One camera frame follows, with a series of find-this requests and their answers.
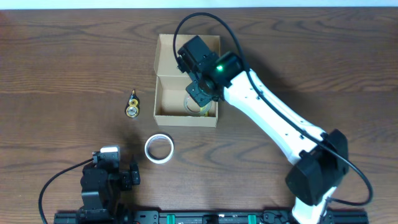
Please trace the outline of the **yellow black correction tape dispenser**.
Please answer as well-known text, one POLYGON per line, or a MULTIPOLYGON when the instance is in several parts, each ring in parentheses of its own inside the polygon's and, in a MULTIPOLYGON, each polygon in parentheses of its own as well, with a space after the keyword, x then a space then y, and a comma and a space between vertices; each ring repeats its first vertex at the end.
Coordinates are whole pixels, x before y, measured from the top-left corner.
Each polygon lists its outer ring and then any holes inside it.
POLYGON ((125 114, 129 118, 135 118, 139 115, 139 112, 140 112, 140 101, 136 95, 135 89, 133 89, 125 108, 125 114))

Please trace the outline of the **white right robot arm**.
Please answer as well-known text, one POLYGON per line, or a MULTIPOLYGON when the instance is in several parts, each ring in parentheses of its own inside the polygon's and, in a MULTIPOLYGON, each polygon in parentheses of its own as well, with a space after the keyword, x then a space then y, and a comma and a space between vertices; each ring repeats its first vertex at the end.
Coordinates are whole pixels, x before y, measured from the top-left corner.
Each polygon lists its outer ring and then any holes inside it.
POLYGON ((178 69, 192 83, 186 91, 199 106, 225 100, 251 118, 293 165, 285 178, 295 195, 292 216, 298 223, 318 223, 325 205, 348 172, 347 138, 339 130, 324 132, 280 101, 241 58, 219 56, 194 36, 175 51, 178 69))

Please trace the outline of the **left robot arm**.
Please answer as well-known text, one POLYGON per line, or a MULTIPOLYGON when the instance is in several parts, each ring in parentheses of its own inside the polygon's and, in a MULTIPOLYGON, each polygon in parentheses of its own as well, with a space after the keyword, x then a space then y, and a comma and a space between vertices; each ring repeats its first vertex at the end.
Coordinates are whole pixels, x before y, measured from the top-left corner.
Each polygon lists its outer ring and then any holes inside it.
POLYGON ((119 199, 122 192, 140 183, 135 161, 125 171, 90 162, 84 166, 80 180, 83 206, 78 223, 134 223, 132 212, 119 199))

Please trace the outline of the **clear packing tape roll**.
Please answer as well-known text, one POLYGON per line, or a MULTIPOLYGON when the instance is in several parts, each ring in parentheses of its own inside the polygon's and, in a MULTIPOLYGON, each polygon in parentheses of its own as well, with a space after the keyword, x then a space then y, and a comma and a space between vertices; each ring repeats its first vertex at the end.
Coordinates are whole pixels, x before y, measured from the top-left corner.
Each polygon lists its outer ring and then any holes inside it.
POLYGON ((203 106, 199 106, 198 104, 196 104, 194 102, 194 100, 192 99, 192 97, 188 93, 185 95, 183 105, 184 105, 185 111, 190 116, 199 116, 198 112, 199 112, 200 108, 203 107, 203 106))

